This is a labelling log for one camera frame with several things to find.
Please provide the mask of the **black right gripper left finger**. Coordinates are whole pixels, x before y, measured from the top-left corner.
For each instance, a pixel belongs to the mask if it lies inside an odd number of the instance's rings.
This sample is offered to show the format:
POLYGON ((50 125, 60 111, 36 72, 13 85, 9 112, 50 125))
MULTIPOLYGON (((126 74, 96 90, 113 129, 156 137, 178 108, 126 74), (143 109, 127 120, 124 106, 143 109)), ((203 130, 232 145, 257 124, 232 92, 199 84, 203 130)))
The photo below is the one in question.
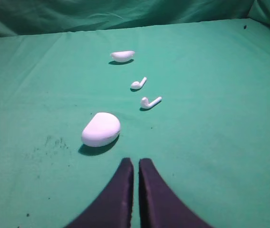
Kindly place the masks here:
POLYGON ((97 198, 67 228, 130 228, 134 197, 134 167, 123 158, 97 198))

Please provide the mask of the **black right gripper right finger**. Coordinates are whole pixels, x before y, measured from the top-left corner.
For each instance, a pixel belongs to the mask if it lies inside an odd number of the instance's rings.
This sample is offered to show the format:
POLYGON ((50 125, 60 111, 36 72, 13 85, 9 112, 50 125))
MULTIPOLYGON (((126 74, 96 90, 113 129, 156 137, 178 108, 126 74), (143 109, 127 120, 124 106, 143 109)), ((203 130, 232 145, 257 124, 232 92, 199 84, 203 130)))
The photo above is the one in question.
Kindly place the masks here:
POLYGON ((151 159, 139 161, 139 212, 142 228, 210 228, 169 188, 151 159))

